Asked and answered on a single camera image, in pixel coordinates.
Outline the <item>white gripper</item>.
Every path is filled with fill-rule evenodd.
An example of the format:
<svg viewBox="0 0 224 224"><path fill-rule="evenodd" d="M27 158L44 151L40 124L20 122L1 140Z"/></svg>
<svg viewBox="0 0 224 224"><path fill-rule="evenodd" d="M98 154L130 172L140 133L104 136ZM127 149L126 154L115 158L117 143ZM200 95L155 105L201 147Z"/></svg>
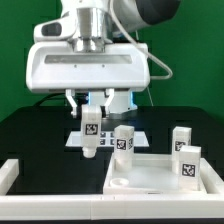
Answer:
<svg viewBox="0 0 224 224"><path fill-rule="evenodd" d="M104 91L102 117L114 90L142 91L150 82L147 46L115 43L108 13L70 13L34 28L26 67L33 92L65 92L76 118L75 92Z"/></svg>

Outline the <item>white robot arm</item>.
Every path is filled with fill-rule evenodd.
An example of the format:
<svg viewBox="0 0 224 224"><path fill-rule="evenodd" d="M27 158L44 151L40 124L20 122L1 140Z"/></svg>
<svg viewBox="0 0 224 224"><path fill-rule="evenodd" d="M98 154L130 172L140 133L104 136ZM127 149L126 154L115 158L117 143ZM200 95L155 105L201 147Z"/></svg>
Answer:
<svg viewBox="0 0 224 224"><path fill-rule="evenodd" d="M129 34L172 19L181 0L60 1L61 17L34 28L26 68L31 91L63 93L73 115L78 93L106 115L122 114L137 108L133 94L154 79L150 60L167 72L164 79L172 77L170 68Z"/></svg>

